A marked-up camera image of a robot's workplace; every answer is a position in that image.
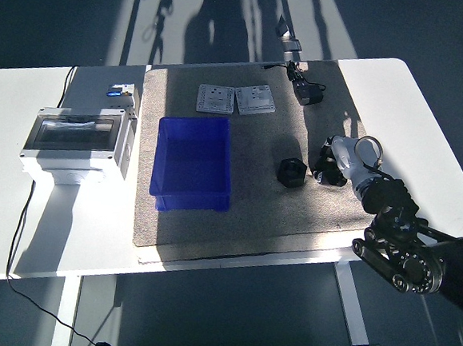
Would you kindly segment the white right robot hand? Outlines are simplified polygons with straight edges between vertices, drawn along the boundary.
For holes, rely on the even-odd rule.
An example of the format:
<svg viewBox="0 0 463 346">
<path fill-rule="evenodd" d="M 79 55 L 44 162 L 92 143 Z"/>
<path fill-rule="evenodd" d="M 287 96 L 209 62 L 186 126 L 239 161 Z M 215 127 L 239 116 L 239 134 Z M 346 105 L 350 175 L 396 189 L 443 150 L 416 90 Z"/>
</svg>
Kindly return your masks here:
<svg viewBox="0 0 463 346">
<path fill-rule="evenodd" d="M 377 160 L 372 146 L 362 149 L 359 140 L 346 136 L 328 137 L 314 165 L 313 177 L 322 185 L 342 187 L 348 181 L 356 189 L 377 174 L 364 166 L 363 158 Z"/>
</svg>

